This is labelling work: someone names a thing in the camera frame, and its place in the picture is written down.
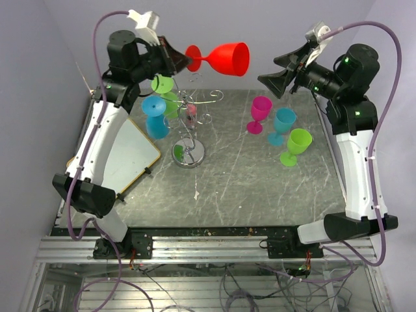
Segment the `red plastic wine glass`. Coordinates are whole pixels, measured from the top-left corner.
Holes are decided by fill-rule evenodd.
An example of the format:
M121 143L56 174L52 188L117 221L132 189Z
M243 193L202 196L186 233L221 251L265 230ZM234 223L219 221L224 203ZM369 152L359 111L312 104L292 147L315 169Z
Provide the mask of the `red plastic wine glass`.
M206 57L202 56L198 46L190 45L185 55L192 60L187 66L190 72L198 71L202 62L207 62L218 73L242 77L250 65L250 50L244 42L219 45Z

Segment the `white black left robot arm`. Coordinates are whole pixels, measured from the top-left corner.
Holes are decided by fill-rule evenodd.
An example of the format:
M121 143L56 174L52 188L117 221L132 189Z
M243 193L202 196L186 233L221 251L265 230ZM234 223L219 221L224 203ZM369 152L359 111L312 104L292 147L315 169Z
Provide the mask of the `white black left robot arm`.
M127 30L109 37L109 67L93 96L93 111L78 152L63 174L55 174L53 186L68 208L88 216L108 239L109 250L118 258L133 249L126 238L128 227L113 209L116 193L103 187L105 166L114 141L137 98L139 84L160 74L172 77L184 70L191 59L174 49L165 36L151 45Z

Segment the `light green wine glass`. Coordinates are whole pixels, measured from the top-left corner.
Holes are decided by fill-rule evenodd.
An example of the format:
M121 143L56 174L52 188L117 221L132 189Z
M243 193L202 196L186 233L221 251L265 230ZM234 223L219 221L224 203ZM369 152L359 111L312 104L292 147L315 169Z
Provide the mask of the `light green wine glass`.
M164 115L168 119L176 119L178 117L179 100L178 96L173 92L175 82L171 77L156 75L151 82L152 90L160 95L166 103Z

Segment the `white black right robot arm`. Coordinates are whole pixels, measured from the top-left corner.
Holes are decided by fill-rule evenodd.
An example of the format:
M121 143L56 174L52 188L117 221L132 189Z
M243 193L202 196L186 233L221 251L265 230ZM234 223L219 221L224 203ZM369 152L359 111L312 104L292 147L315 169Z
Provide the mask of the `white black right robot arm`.
M341 152L346 183L343 212L298 226L298 234L286 242L287 251L301 257L309 244L369 237L398 227L398 218L387 212L377 176L375 145L371 142L381 124L376 107L366 96L380 69L377 51L366 44L353 44L327 69L309 58L315 51L306 43L274 58L278 73L257 79L277 98L289 85L295 93L304 87L327 99L326 116Z

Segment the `blue plastic wine glass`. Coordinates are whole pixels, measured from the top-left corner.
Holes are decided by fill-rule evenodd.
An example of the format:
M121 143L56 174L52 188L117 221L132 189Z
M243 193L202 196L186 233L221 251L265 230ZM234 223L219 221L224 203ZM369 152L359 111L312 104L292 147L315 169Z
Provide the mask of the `blue plastic wine glass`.
M164 122L165 110L166 103L159 96L146 97L142 102L142 111L146 115L146 131L152 139L162 139L169 133Z

